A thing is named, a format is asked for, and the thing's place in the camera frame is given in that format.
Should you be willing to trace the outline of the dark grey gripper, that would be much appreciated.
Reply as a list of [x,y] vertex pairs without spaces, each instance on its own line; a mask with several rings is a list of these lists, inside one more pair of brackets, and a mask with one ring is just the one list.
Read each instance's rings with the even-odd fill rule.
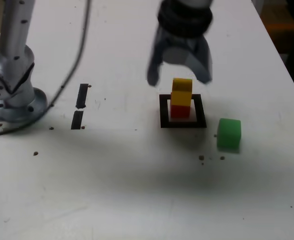
[[195,38],[180,37],[158,26],[147,67],[147,82],[152,87],[158,84],[163,61],[187,67],[203,84],[212,81],[211,52],[203,35]]

